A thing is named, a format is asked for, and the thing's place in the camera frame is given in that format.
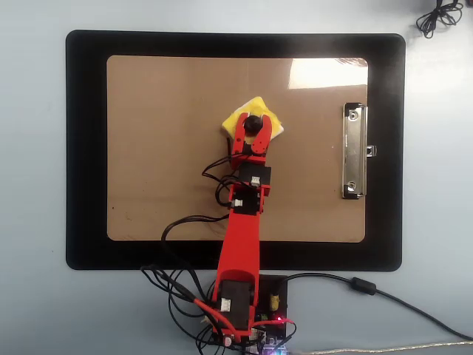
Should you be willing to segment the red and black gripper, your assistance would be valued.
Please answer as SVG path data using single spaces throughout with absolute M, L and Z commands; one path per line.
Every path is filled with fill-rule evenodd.
M 238 169 L 244 163 L 265 165 L 266 156 L 263 155 L 270 143 L 272 135 L 272 123 L 268 115 L 261 117 L 251 116 L 251 132 L 255 133 L 252 145 L 245 142 L 245 122 L 250 114 L 243 112 L 239 115 L 234 132 L 232 145 L 231 168 Z

